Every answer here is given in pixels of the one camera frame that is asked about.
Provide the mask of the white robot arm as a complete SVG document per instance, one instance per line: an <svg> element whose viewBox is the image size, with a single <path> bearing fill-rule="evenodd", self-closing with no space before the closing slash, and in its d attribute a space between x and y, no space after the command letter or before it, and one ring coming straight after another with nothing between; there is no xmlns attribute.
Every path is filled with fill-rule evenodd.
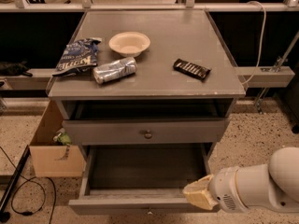
<svg viewBox="0 0 299 224"><path fill-rule="evenodd" d="M299 148L284 147L266 164L223 168L183 189L192 205L227 213L266 208L278 213L299 212Z"/></svg>

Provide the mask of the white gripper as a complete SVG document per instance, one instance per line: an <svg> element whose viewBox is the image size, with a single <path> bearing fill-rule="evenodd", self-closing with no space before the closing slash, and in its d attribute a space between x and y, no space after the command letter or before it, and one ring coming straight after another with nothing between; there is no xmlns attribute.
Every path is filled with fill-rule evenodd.
<svg viewBox="0 0 299 224"><path fill-rule="evenodd" d="M221 169L214 176L206 175L188 184L182 191L192 205L204 210L212 210L218 205L227 213L245 213L249 209L241 201L237 187L236 174L239 167Z"/></svg>

